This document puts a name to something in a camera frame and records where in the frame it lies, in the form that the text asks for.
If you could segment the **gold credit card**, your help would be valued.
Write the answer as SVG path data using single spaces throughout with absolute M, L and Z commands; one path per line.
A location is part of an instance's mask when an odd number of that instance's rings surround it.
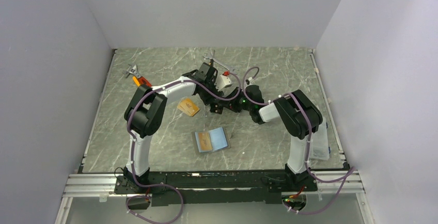
M 200 108 L 189 98 L 183 99 L 177 108 L 189 117 L 193 117 L 200 111 Z
M 197 134 L 200 152 L 210 152 L 213 150 L 210 135 L 208 132 Z

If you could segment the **grey card holder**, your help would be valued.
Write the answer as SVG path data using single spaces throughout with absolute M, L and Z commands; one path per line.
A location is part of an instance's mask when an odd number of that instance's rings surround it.
M 198 137 L 197 137 L 197 134 L 200 132 L 193 132 L 192 139 L 193 139 L 194 149 L 195 149 L 196 153 L 207 154 L 207 153 L 218 152 L 220 150 L 231 148 L 230 140 L 229 140 L 228 134 L 226 132 L 226 129 L 224 127 L 218 127 L 216 129 L 202 131 L 202 132 L 209 133 L 213 150 L 210 152 L 200 152 Z

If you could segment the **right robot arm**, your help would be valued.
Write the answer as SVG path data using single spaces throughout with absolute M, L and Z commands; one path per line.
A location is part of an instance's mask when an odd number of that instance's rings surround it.
M 311 159 L 325 161 L 330 157 L 327 121 L 301 90 L 266 103 L 259 87 L 249 85 L 244 90 L 235 88 L 227 100 L 220 100 L 216 106 L 237 113 L 245 110 L 258 124 L 276 119 L 283 122 L 291 138 L 284 178 L 290 190 L 298 190 L 310 177 Z

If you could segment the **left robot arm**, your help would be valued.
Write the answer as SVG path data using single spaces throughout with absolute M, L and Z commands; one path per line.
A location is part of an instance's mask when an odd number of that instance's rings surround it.
M 218 70 L 208 63 L 183 74 L 178 79 L 160 86 L 140 85 L 124 118 L 130 135 L 130 152 L 123 175 L 135 193 L 142 193 L 149 184 L 148 174 L 151 139 L 160 128 L 167 104 L 185 97 L 198 95 L 206 104 L 222 97 L 216 85 Z

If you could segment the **silver open-end wrench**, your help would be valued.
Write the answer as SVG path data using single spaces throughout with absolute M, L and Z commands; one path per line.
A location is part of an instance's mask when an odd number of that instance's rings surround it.
M 212 60 L 214 63 L 220 65 L 224 69 L 226 69 L 228 72 L 233 74 L 238 74 L 238 69 L 236 67 L 230 66 L 225 64 L 224 62 L 218 60 L 215 56 L 215 50 L 211 50 L 210 52 L 205 52 L 202 56 L 204 60 Z

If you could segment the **orange utility knife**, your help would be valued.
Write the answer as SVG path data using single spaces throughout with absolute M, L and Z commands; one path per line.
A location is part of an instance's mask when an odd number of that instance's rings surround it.
M 133 76 L 132 78 L 133 78 L 133 81 L 134 81 L 134 83 L 136 84 L 137 87 L 141 85 L 141 83 L 139 82 L 137 77 Z

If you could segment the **red adjustable wrench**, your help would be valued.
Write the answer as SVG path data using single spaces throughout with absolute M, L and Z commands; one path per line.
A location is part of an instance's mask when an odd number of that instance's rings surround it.
M 132 76 L 132 77 L 135 76 L 135 77 L 137 77 L 137 79 L 139 80 L 141 85 L 146 85 L 148 87 L 152 87 L 151 83 L 148 80 L 146 80 L 146 78 L 143 77 L 139 73 L 136 64 L 129 64 L 129 67 L 125 71 L 123 71 L 123 74 L 124 74 L 125 78 L 128 78 L 129 76 Z

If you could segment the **clear plastic screw box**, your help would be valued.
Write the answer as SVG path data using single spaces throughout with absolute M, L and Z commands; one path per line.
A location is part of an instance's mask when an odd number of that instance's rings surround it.
M 310 144 L 310 159 L 328 160 L 330 158 L 327 121 L 323 117 L 322 123 L 318 126 L 318 130 L 312 134 Z

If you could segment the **black base frame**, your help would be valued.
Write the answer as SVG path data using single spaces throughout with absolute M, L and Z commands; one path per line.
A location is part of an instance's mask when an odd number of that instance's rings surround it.
M 135 184 L 127 171 L 116 177 L 117 195 L 149 195 L 152 206 L 198 203 L 280 204 L 287 195 L 318 190 L 308 173 L 288 169 L 148 172 Z

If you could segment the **aluminium rail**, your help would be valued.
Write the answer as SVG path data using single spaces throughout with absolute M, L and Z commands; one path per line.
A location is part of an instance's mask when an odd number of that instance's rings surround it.
M 310 178 L 299 186 L 286 180 L 282 170 L 214 171 L 214 172 L 152 172 L 149 180 L 152 189 L 130 185 L 120 173 L 81 173 L 69 175 L 63 197 L 122 197 L 140 194 L 163 194 L 166 184 L 180 191 L 250 190 L 260 189 L 283 195 L 302 193 L 334 194 L 340 187 L 342 193 L 364 193 L 362 179 L 357 171 L 345 183 L 336 181 L 346 174 L 340 170 L 315 171 L 319 180 Z

